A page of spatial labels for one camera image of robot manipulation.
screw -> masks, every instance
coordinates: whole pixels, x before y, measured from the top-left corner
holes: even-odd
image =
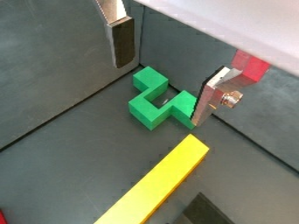
[[[243,94],[239,91],[225,94],[222,96],[221,104],[234,109],[242,99],[242,96]]]

white panel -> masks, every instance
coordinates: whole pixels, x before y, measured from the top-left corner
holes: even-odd
[[[299,1],[137,1],[299,76]]]

gray wall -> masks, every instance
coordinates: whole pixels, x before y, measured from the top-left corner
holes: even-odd
[[[146,8],[141,63],[198,95],[202,82],[230,62],[237,49]],[[217,116],[299,171],[299,79],[271,67],[263,80],[242,90],[243,101]]]
[[[126,1],[139,52],[145,7]],[[115,69],[92,0],[0,1],[0,150],[111,81]]]

yellow block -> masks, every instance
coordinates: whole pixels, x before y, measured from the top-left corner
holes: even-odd
[[[95,224],[145,223],[201,163],[209,150],[201,140],[189,135]]]

green toy block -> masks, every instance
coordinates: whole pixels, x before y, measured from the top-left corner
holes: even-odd
[[[191,121],[197,98],[182,91],[161,108],[151,101],[169,88],[169,79],[150,66],[134,75],[134,85],[143,92],[129,102],[131,114],[153,130],[169,116],[174,116],[190,129],[195,126]]]

